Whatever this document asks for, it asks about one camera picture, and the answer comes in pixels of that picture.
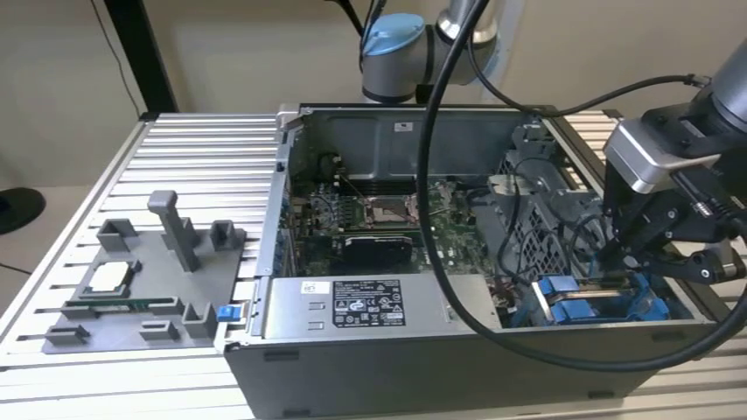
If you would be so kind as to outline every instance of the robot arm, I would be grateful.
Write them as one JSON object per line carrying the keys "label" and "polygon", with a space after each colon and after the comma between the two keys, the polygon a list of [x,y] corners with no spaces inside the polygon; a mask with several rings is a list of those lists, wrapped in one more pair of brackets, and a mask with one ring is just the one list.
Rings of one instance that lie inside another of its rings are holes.
{"label": "robot arm", "polygon": [[[436,24],[424,24],[417,15],[396,13],[376,19],[364,30],[360,70],[362,94],[373,102],[401,103],[416,93],[417,85],[431,85],[445,60],[453,39],[463,26],[473,0],[452,0]],[[487,66],[497,42],[496,12],[505,0],[491,0],[472,31],[475,56],[480,68]],[[475,79],[467,54],[453,69],[452,84]]]}
{"label": "robot arm", "polygon": [[604,212],[616,234],[601,263],[632,256],[643,270],[705,284],[744,277],[731,247],[683,257],[665,246],[727,241],[747,221],[747,40],[695,99],[623,121],[604,153]]}

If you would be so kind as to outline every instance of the green circuit board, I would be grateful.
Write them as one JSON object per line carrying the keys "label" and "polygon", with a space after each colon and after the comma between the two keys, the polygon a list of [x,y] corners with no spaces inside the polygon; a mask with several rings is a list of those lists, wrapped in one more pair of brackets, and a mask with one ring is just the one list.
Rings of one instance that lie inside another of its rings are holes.
{"label": "green circuit board", "polygon": [[[301,275],[415,274],[432,270],[420,239],[413,194],[338,196],[325,188],[317,188],[314,194],[297,217],[302,225],[297,236]],[[448,274],[492,277],[495,264],[464,195],[465,192],[455,191],[453,184],[445,181],[431,184],[431,221],[439,256]],[[404,237],[412,242],[408,263],[354,271],[345,268],[341,252],[345,241],[386,237]]]}

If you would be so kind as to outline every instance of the white wall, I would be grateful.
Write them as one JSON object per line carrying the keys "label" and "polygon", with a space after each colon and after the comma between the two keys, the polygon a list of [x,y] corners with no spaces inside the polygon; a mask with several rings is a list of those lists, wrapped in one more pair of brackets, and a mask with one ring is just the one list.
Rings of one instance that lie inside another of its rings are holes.
{"label": "white wall", "polygon": [[88,0],[2,0],[0,186],[90,184],[134,120]]}
{"label": "white wall", "polygon": [[[386,11],[433,21],[444,3],[396,0]],[[356,34],[333,3],[145,6],[181,110],[360,99]],[[744,0],[527,0],[501,86],[523,102],[569,105],[651,75],[708,73],[747,34],[745,18]],[[89,1],[2,0],[0,60],[0,186],[90,184],[136,119]],[[691,92],[663,87],[611,105],[635,112]],[[449,87],[448,102],[480,98],[476,85]]]}
{"label": "white wall", "polygon": [[[572,106],[652,76],[712,74],[745,36],[745,0],[527,0],[500,87]],[[693,92],[652,87],[604,107],[639,116]]]}
{"label": "white wall", "polygon": [[[365,0],[356,0],[365,15]],[[396,0],[386,13],[435,21],[445,2]],[[358,102],[358,38],[321,0],[149,0],[162,60],[182,110],[268,112],[282,102]],[[481,87],[449,89],[476,102]]]}

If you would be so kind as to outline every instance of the power supply label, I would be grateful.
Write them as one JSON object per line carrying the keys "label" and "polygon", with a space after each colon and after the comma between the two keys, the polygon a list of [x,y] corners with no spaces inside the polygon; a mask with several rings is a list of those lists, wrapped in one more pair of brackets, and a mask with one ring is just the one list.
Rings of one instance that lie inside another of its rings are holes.
{"label": "power supply label", "polygon": [[404,326],[405,303],[399,280],[333,282],[332,310],[337,328]]}

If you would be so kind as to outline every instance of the black pole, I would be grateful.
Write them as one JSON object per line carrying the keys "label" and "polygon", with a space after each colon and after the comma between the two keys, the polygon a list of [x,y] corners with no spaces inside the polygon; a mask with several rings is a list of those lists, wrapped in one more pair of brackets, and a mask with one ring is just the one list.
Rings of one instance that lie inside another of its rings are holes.
{"label": "black pole", "polygon": [[104,4],[148,111],[178,112],[142,0],[104,0]]}

